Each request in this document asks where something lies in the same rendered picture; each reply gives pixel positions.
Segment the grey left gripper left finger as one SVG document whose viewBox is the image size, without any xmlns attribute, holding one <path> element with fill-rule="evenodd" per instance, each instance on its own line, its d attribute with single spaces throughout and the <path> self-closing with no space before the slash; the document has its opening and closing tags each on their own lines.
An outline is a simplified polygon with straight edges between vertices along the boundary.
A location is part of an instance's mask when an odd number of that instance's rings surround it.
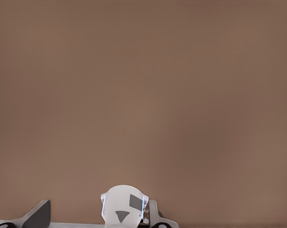
<svg viewBox="0 0 287 228">
<path fill-rule="evenodd" d="M 44 199 L 20 218 L 0 220 L 0 228 L 48 228 L 51 223 L 51 201 Z"/>
</svg>

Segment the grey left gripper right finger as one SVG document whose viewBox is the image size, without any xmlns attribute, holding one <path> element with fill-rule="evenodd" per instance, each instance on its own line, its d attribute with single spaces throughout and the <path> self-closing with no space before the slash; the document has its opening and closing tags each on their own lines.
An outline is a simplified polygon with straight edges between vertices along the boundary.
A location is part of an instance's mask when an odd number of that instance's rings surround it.
<svg viewBox="0 0 287 228">
<path fill-rule="evenodd" d="M 149 225 L 150 228 L 179 228 L 179 225 L 172 220 L 159 215 L 157 201 L 149 201 Z"/>
</svg>

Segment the white rounded object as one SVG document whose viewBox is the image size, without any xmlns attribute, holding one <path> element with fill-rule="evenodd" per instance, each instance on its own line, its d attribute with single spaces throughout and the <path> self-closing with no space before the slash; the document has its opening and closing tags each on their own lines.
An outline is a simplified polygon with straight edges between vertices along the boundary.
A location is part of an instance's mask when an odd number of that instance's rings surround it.
<svg viewBox="0 0 287 228">
<path fill-rule="evenodd" d="M 130 185 L 118 185 L 101 195 L 105 228 L 137 228 L 149 197 Z"/>
</svg>

